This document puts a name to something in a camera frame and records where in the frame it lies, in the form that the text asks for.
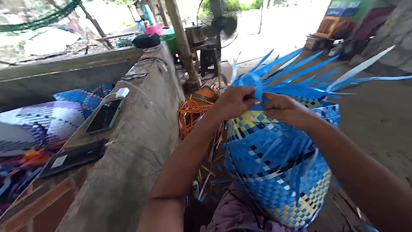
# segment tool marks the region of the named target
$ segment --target electric fan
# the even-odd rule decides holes
[[[206,40],[215,38],[216,41],[219,83],[222,82],[220,79],[221,41],[234,36],[240,13],[238,0],[202,0],[199,4],[197,25],[202,28]]]

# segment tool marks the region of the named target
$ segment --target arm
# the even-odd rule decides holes
[[[140,218],[138,232],[183,231],[183,199],[214,134],[224,120],[236,118],[256,104],[255,99],[244,101],[245,96],[254,91],[250,86],[228,87],[172,152],[154,183],[151,198]]]
[[[304,130],[320,149],[332,173],[380,232],[410,231],[412,192],[393,173],[349,138],[285,95],[264,93],[265,114]]]

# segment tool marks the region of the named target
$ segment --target smartphone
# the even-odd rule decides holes
[[[94,134],[110,130],[116,121],[120,108],[123,105],[123,99],[107,102],[99,109],[93,121],[87,127],[86,132]]]
[[[104,155],[106,143],[106,139],[101,139],[52,155],[39,174],[39,178],[45,178],[73,167],[99,160]]]

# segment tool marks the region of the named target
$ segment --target green rope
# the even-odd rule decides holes
[[[46,16],[41,16],[40,18],[25,22],[21,24],[0,24],[0,32],[6,31],[22,31],[22,30],[35,30],[41,27],[48,26],[50,24],[56,23],[61,19],[67,17],[71,12],[73,12],[79,5],[81,0],[72,0],[70,3],[66,4],[63,8],[55,9]]]

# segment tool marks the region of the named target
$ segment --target charger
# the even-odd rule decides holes
[[[120,89],[116,92],[116,99],[124,99],[129,92],[130,92],[130,90],[129,90],[129,88],[127,88],[127,87],[120,88]]]

